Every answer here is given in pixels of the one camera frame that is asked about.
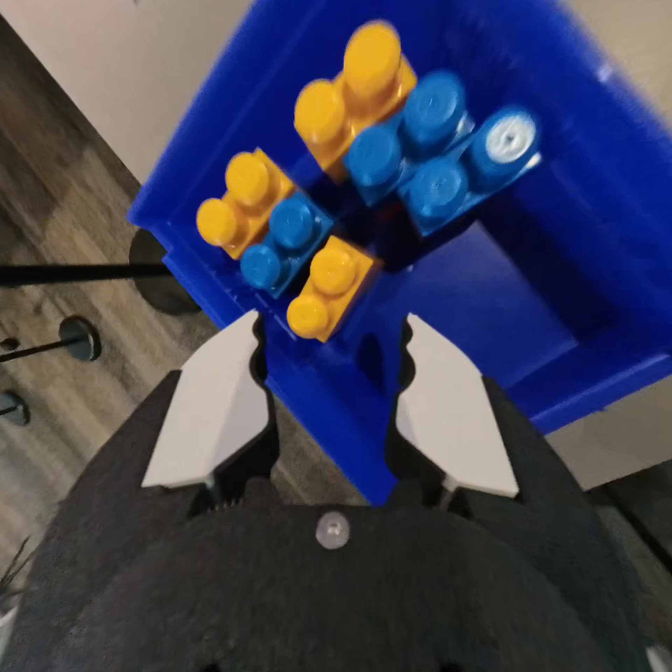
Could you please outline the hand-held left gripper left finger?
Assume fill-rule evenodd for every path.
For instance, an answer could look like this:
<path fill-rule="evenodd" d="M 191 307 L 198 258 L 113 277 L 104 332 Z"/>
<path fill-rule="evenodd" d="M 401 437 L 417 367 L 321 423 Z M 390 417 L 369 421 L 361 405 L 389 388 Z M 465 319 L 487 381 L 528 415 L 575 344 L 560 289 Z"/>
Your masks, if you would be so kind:
<path fill-rule="evenodd" d="M 142 487 L 213 481 L 271 427 L 263 315 L 250 310 L 181 366 Z"/>

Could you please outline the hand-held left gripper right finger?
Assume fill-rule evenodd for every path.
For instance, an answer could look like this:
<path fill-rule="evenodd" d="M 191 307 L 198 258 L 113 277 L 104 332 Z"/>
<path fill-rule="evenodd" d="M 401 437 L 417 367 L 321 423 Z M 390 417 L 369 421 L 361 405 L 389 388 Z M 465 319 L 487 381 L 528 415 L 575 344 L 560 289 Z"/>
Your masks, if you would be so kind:
<path fill-rule="evenodd" d="M 519 485 L 483 374 L 418 315 L 402 324 L 386 466 L 422 499 L 459 489 L 515 499 Z"/>

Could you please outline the blue plastic bin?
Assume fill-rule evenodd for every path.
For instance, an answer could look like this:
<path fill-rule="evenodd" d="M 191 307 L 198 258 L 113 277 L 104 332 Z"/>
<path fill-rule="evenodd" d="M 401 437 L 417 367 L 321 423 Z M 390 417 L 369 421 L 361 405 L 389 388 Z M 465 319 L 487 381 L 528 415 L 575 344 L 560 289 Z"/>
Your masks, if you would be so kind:
<path fill-rule="evenodd" d="M 229 159 L 260 148 L 324 209 L 330 185 L 293 127 L 300 90 L 336 75 L 352 33 L 389 21 L 418 75 L 455 71 L 477 123 L 507 105 L 535 114 L 542 161 L 421 244 L 400 211 L 343 223 L 358 245 L 410 267 L 382 272 L 327 344 L 286 322 L 288 293 L 253 290 L 198 234 Z M 167 252 L 217 327 L 265 316 L 267 384 L 371 503 L 395 479 L 384 436 L 412 313 L 506 389 L 542 433 L 671 373 L 671 134 L 559 1 L 256 1 L 128 214 Z"/>

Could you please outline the pile of assorted blocks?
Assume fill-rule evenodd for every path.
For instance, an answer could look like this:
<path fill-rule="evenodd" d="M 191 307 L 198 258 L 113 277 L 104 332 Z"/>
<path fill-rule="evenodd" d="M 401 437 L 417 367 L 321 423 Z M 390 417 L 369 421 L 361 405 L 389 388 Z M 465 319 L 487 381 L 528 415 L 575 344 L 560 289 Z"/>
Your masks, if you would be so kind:
<path fill-rule="evenodd" d="M 327 181 L 349 190 L 341 223 L 256 148 L 229 160 L 223 195 L 199 205 L 196 227 L 268 298 L 305 280 L 285 317 L 300 341 L 326 343 L 382 264 L 410 265 L 542 160 L 533 113 L 505 107 L 477 126 L 458 75 L 418 78 L 383 21 L 353 33 L 337 76 L 301 90 L 294 128 Z"/>

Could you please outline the black round-footed stand base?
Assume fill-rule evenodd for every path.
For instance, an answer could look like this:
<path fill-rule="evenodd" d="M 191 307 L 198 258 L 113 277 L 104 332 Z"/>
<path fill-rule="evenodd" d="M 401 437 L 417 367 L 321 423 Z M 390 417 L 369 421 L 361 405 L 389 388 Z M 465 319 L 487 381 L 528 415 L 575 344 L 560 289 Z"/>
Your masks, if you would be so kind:
<path fill-rule="evenodd" d="M 24 265 L 1 268 L 1 288 L 23 288 L 95 281 L 131 280 L 140 297 L 155 311 L 168 316 L 202 312 L 196 301 L 164 264 L 167 251 L 149 231 L 138 229 L 130 243 L 126 264 Z M 58 326 L 58 340 L 21 348 L 16 338 L 1 341 L 1 363 L 65 350 L 81 362 L 94 362 L 102 352 L 97 329 L 82 316 L 68 316 Z"/>

